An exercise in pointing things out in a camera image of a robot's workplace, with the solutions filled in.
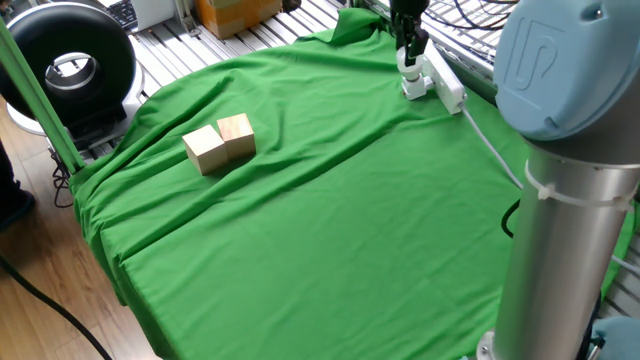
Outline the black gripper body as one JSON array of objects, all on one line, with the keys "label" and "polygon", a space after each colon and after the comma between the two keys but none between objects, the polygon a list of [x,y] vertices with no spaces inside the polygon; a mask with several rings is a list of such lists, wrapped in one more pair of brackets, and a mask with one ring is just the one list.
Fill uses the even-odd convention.
[{"label": "black gripper body", "polygon": [[430,0],[390,0],[393,14],[419,18],[428,8]]}]

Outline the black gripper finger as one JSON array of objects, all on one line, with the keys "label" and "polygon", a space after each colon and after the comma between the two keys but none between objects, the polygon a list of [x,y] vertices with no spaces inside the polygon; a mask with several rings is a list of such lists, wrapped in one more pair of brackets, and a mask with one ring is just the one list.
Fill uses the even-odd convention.
[{"label": "black gripper finger", "polygon": [[424,53],[429,40],[429,34],[421,28],[417,20],[411,17],[403,20],[403,32],[405,43],[404,65],[409,67],[415,65],[417,58]]},{"label": "black gripper finger", "polygon": [[400,48],[411,43],[411,17],[401,13],[392,13],[391,22],[395,34],[395,48]]}]

